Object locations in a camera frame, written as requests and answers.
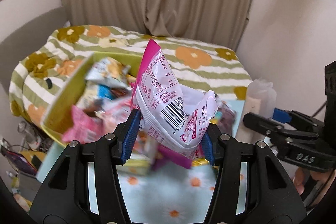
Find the yellow box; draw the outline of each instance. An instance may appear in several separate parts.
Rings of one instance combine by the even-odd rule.
[[[43,131],[63,147],[66,147],[67,143],[62,141],[62,134],[73,126],[71,106],[77,103],[84,92],[85,75],[95,62],[105,57],[112,57],[124,65],[130,65],[129,74],[134,77],[138,74],[142,60],[142,56],[139,55],[115,52],[93,52],[83,60],[63,88],[59,90],[55,101],[49,105],[41,122]]]

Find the candy wrapper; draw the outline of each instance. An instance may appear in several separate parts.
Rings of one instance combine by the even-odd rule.
[[[203,94],[180,85],[152,39],[133,88],[132,108],[141,110],[143,131],[189,159],[195,158],[197,146],[217,112],[214,92]]]
[[[218,126],[221,133],[232,136],[232,128],[236,120],[236,112],[232,110],[225,102],[217,98],[218,111],[216,115],[210,120]]]
[[[137,80],[137,78],[132,75],[126,75],[126,78],[129,84],[134,83]]]
[[[127,88],[126,74],[129,69],[130,66],[125,66],[111,57],[106,57],[92,66],[85,79],[110,88]]]
[[[100,119],[89,117],[76,106],[72,106],[71,116],[73,127],[62,135],[64,142],[77,140],[81,144],[90,143],[99,140],[104,135],[103,124]]]
[[[131,96],[120,97],[115,100],[104,99],[102,110],[97,111],[97,117],[104,122],[104,133],[114,132],[118,124],[126,122],[130,115]]]
[[[148,137],[145,132],[139,131],[131,158],[124,165],[117,166],[118,172],[123,171],[137,175],[146,175],[154,163],[157,147],[157,141]]]
[[[79,98],[76,106],[83,110],[97,110],[97,107],[102,104],[104,97],[111,100],[115,98],[114,94],[112,94],[108,86],[99,85],[92,81],[88,81],[86,83],[84,93]]]

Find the bottle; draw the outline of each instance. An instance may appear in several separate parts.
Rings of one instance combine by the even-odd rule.
[[[252,112],[263,116],[264,118],[272,118],[275,108],[277,93],[273,89],[273,83],[263,79],[254,80],[249,84],[246,91],[245,105],[241,114],[236,139],[240,142],[252,143],[264,140],[265,136],[261,135],[243,124],[244,115]]]
[[[25,121],[19,122],[17,131],[24,135],[24,139],[32,150],[37,150],[41,144],[42,138],[35,129]]]

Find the plastic bag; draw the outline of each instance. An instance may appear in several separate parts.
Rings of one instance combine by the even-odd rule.
[[[272,118],[277,99],[277,93],[273,89],[273,83],[263,79],[256,79],[249,84],[246,91],[246,99],[236,139],[240,142],[252,143],[264,140],[265,136],[246,128],[243,124],[244,115],[252,112],[265,118]]]
[[[74,105],[71,108],[71,116],[73,127],[62,135],[64,142],[77,140],[81,144],[90,143],[99,140],[104,135],[102,120],[89,117]]]
[[[236,120],[236,112],[226,105],[226,103],[219,97],[216,97],[216,99],[218,111],[210,122],[216,124],[221,133],[232,136],[232,128]]]
[[[124,96],[113,101],[104,99],[102,110],[97,111],[97,117],[104,122],[104,133],[113,133],[118,124],[126,122],[130,115],[131,96]]]
[[[150,40],[133,88],[132,108],[142,113],[142,130],[186,156],[195,152],[217,112],[215,94],[180,85],[160,46]]]
[[[88,81],[84,93],[79,98],[76,106],[83,110],[90,110],[92,108],[93,110],[97,110],[102,104],[104,97],[111,100],[115,98],[108,86]]]
[[[111,57],[106,57],[92,66],[85,79],[110,88],[127,88],[126,74],[129,69],[130,66],[125,66]]]

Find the pink and white snack bag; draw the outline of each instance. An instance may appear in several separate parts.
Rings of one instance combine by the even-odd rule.
[[[99,140],[104,135],[101,119],[89,117],[80,108],[71,107],[73,127],[69,128],[63,135],[62,141],[79,141],[81,144]]]
[[[161,47],[151,39],[133,88],[132,108],[140,109],[140,127],[149,136],[194,159],[217,103],[212,90],[203,94],[180,85]]]

